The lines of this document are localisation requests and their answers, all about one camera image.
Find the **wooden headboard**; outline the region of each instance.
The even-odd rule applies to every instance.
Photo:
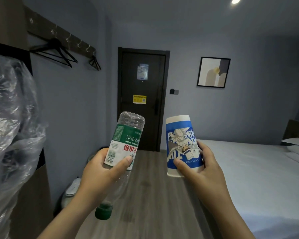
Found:
[[[299,138],[299,121],[289,120],[285,133],[283,135],[283,140],[288,138]]]

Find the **hand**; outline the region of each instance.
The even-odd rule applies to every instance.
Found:
[[[200,201],[212,213],[220,213],[226,206],[231,205],[225,177],[222,169],[217,163],[211,149],[197,141],[201,154],[204,157],[205,169],[200,172],[194,172],[186,163],[180,159],[174,159],[177,169],[194,186]]]
[[[125,173],[133,160],[131,156],[127,156],[113,168],[105,169],[103,163],[107,151],[108,148],[101,149],[86,165],[75,196],[87,204],[91,210],[105,199],[110,186]]]

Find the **wooden floor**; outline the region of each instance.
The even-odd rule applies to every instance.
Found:
[[[202,239],[182,178],[166,175],[166,151],[138,151],[124,196],[107,221],[93,211],[76,239]]]

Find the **green bottle cap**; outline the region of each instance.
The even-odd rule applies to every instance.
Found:
[[[99,220],[107,220],[111,217],[113,205],[109,201],[102,202],[95,210],[95,217]]]

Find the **recessed spotlight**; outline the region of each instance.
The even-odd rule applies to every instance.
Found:
[[[239,2],[240,2],[240,0],[232,0],[232,1],[231,1],[232,4],[237,4],[237,3],[239,3]]]

